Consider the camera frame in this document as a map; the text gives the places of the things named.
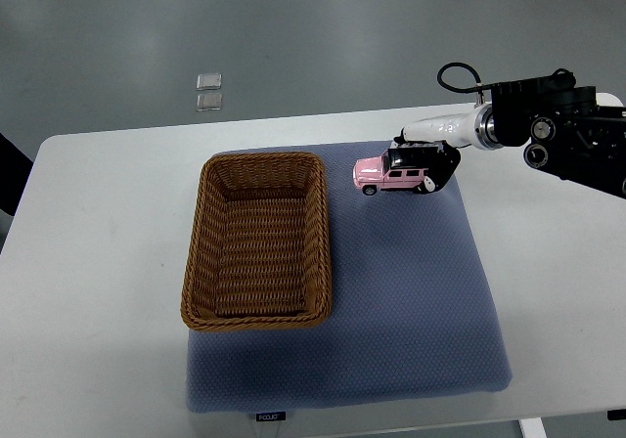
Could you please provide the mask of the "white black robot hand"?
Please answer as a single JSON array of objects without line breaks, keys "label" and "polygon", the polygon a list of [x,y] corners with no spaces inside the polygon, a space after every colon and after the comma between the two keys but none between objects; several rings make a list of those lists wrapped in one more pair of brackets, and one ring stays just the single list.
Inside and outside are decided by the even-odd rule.
[{"label": "white black robot hand", "polygon": [[459,149],[475,147],[482,151],[501,148],[495,136],[492,105],[485,103],[467,113],[425,118],[403,127],[390,143],[392,148],[423,148],[433,145],[442,153],[428,166],[424,180],[414,189],[418,194],[441,190],[460,163]]}]

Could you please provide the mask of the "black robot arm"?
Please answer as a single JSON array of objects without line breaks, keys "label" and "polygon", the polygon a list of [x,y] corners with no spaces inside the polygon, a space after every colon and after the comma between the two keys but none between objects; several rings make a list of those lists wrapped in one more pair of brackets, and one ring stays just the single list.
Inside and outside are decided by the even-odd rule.
[{"label": "black robot arm", "polygon": [[487,147],[524,147],[525,163],[588,188],[625,197],[625,108],[602,105],[594,86],[577,86],[559,68],[548,76],[485,84],[472,66],[454,62],[438,84],[476,94],[489,111],[471,131]]}]

